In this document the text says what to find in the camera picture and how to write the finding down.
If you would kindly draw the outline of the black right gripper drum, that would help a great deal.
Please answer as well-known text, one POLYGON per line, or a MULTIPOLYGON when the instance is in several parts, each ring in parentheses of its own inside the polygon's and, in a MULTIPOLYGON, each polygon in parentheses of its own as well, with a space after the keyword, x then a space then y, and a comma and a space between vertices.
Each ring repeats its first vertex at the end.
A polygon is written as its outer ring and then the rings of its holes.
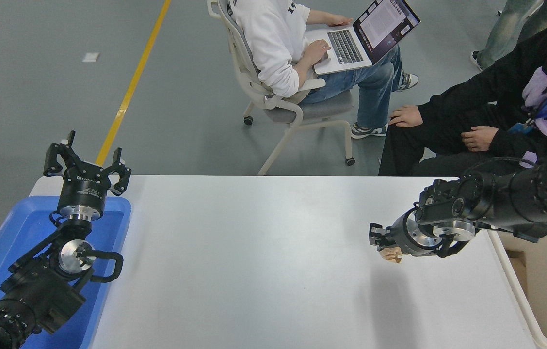
POLYGON ((411 256, 426 254, 426 235, 416 221, 415 210, 404 213, 391 228, 395 243, 403 254, 411 256))

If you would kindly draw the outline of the laptop person's right hand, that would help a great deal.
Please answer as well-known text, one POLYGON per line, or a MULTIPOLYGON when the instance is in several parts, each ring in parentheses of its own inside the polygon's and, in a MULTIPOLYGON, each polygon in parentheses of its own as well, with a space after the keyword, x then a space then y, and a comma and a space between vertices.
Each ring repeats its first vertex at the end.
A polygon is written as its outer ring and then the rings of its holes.
POLYGON ((314 66, 318 62, 322 61, 331 50, 331 46, 326 40, 315 40, 307 46, 303 51, 302 59, 300 62, 307 66, 314 66))

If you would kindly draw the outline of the black-clad person's left hand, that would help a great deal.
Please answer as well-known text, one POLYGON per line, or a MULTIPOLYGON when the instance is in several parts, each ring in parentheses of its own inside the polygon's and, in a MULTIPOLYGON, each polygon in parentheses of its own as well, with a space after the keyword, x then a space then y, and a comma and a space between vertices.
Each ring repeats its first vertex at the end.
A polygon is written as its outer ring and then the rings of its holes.
POLYGON ((488 152, 498 128, 491 126, 473 126, 470 131, 462 132, 462 142, 470 152, 488 152))

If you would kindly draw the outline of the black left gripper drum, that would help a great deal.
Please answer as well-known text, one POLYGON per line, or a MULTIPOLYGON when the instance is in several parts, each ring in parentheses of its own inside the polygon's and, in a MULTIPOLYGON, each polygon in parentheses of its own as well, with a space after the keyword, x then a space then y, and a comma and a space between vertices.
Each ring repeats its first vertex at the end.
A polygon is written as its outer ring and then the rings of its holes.
POLYGON ((70 166, 65 170, 58 209, 82 206, 104 210, 110 181, 102 168, 84 163, 82 168, 70 166))

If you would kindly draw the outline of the black-clad person's right hand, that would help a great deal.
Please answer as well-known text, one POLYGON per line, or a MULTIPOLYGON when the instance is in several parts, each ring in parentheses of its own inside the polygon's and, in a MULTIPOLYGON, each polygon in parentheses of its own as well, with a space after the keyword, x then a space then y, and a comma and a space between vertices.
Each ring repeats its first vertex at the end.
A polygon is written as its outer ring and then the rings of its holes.
POLYGON ((400 106, 389 115, 389 126, 417 127, 421 124, 423 124, 423 119, 419 106, 416 105, 400 106))

